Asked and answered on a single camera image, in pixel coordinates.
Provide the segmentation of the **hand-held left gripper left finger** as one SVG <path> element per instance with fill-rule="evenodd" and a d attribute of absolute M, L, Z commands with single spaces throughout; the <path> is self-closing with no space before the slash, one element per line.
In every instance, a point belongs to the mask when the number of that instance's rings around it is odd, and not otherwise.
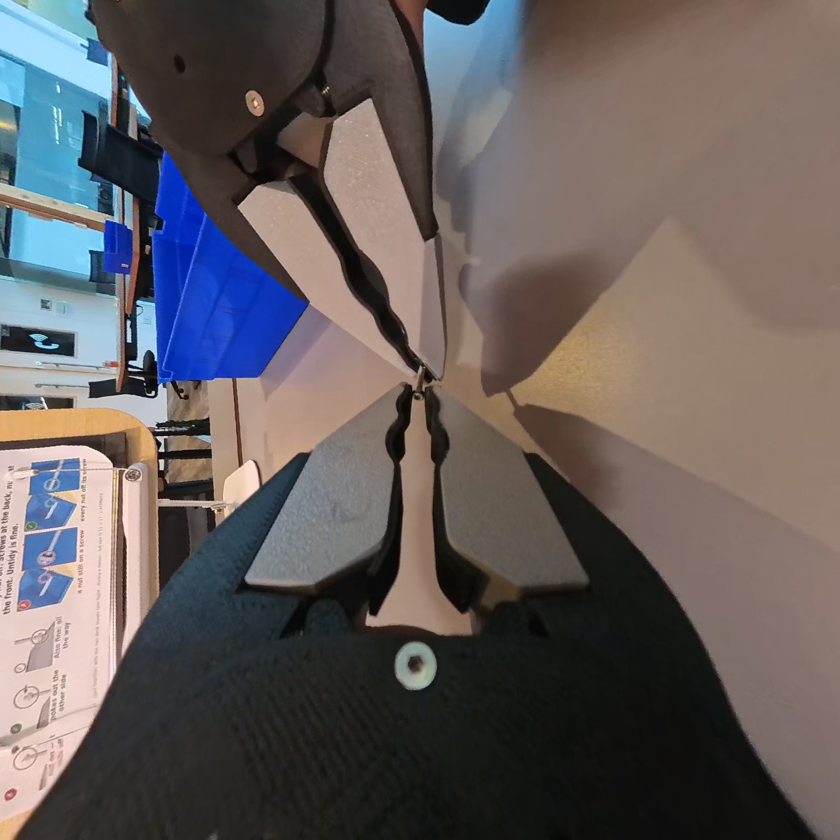
<path fill-rule="evenodd" d="M 245 582 L 382 609 L 400 567 L 412 387 L 393 387 L 308 455 Z"/>

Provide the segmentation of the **large blue plastic bin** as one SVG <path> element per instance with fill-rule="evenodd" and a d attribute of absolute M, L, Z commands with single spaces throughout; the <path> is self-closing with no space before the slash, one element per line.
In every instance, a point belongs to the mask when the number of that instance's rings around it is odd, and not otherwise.
<path fill-rule="evenodd" d="M 154 211 L 159 381 L 260 376 L 308 304 L 227 240 L 168 154 Z"/>

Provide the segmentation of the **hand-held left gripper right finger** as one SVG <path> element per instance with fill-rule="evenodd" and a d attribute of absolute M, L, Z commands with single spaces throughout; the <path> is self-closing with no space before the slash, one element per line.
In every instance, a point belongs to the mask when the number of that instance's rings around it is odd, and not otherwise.
<path fill-rule="evenodd" d="M 436 576 L 449 603 L 489 614 L 503 602 L 587 589 L 528 453 L 439 387 L 426 390 L 425 412 Z"/>

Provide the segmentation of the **small blue plastic bin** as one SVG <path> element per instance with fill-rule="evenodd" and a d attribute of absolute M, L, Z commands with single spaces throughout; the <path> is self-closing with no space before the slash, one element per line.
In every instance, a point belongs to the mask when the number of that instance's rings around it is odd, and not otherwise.
<path fill-rule="evenodd" d="M 107 220 L 103 230 L 103 269 L 109 274 L 130 275 L 133 253 L 132 228 L 124 223 Z"/>

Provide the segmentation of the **printed instruction sheet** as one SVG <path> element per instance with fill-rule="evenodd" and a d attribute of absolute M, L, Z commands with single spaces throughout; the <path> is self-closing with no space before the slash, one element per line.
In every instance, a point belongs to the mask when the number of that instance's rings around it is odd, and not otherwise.
<path fill-rule="evenodd" d="M 1 817 L 20 824 L 97 716 L 158 592 L 141 461 L 85 445 L 1 463 Z"/>

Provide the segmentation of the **black wall sign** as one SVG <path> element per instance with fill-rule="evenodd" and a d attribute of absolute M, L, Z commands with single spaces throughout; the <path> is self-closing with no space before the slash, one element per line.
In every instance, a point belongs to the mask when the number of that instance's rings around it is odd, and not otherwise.
<path fill-rule="evenodd" d="M 77 356 L 77 336 L 74 332 L 2 323 L 1 350 L 19 354 L 75 358 Z"/>

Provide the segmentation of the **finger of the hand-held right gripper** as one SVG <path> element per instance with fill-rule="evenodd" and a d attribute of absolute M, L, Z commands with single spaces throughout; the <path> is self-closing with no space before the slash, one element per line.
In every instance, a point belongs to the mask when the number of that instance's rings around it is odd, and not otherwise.
<path fill-rule="evenodd" d="M 378 269 L 407 348 L 435 380 L 447 360 L 440 237 L 421 233 L 372 99 L 332 123 L 327 191 L 350 236 Z"/>
<path fill-rule="evenodd" d="M 419 371 L 383 274 L 320 176 L 291 174 L 258 185 L 238 208 L 309 305 L 394 366 Z"/>

